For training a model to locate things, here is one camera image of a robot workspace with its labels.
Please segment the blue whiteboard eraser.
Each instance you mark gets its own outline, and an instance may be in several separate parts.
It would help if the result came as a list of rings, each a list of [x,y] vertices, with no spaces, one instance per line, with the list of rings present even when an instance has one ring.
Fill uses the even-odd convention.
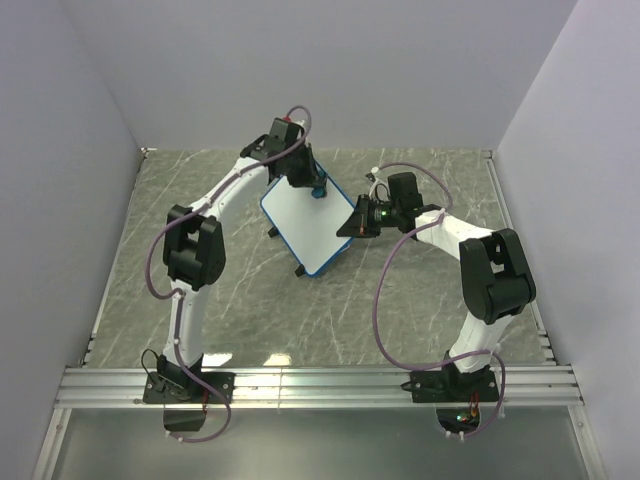
[[[315,199],[321,199],[327,196],[327,175],[324,171],[320,171],[318,177],[315,179],[311,195]]]

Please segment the blue-framed small whiteboard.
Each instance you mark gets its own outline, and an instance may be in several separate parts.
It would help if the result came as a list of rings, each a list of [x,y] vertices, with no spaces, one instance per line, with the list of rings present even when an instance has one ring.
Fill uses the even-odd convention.
[[[327,179],[325,198],[315,199],[311,191],[293,188],[282,177],[263,195],[260,206],[298,266],[305,267],[305,275],[316,277],[352,243],[351,237],[337,237],[336,232],[355,205],[332,178]]]

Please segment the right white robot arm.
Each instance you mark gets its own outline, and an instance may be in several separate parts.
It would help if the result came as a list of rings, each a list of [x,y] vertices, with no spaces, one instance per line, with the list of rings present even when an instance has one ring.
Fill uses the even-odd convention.
[[[438,248],[456,259],[467,314],[453,346],[436,366],[410,368],[403,389],[415,400],[496,401],[499,387],[490,369],[506,327],[536,297],[536,286],[518,234],[490,230],[425,204],[412,172],[369,178],[372,188],[358,197],[338,228],[339,237],[375,238],[396,228],[405,240]]]

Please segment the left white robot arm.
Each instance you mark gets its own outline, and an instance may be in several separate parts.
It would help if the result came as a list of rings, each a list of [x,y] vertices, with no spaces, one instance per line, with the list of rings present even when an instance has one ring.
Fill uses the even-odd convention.
[[[167,216],[162,260],[172,293],[169,336],[157,373],[180,402],[196,399],[202,385],[201,334],[210,287],[226,265],[224,235],[255,195],[287,176],[296,188],[323,188],[306,137],[310,125],[288,115],[275,118],[268,133],[246,146],[231,170],[190,206],[176,205]]]

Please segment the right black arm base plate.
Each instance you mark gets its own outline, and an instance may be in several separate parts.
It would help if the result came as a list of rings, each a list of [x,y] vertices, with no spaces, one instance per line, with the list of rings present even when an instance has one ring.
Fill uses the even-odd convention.
[[[496,402],[499,386],[491,370],[474,373],[458,373],[453,370],[412,371],[409,380],[400,388],[411,394],[412,402],[421,403],[469,403]]]

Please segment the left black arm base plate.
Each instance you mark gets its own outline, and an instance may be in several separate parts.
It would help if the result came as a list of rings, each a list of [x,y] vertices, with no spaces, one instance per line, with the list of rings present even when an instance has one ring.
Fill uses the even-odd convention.
[[[205,371],[198,373],[202,382],[217,390],[230,403],[236,375],[232,372]],[[144,404],[222,404],[223,401],[200,383],[186,376],[183,371],[166,377],[151,372],[144,389]]]

